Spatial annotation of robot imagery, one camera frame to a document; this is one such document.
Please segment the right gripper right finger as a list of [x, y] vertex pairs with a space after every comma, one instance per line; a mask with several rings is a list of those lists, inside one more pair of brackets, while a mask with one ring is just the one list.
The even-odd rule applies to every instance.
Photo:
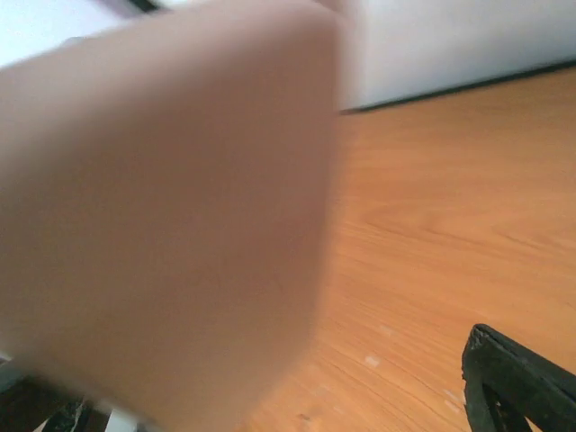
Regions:
[[472, 327], [462, 373], [472, 431], [575, 429], [575, 375], [488, 325]]

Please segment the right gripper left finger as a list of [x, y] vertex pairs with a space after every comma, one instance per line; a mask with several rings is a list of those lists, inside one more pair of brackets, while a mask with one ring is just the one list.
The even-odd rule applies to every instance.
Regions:
[[1, 361], [3, 431], [105, 431], [108, 414], [85, 397]]

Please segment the pink glasses case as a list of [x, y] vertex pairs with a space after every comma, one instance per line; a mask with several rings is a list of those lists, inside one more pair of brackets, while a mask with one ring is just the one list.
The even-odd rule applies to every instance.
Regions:
[[231, 431], [307, 350], [346, 20], [210, 1], [1, 71], [1, 351], [157, 431]]

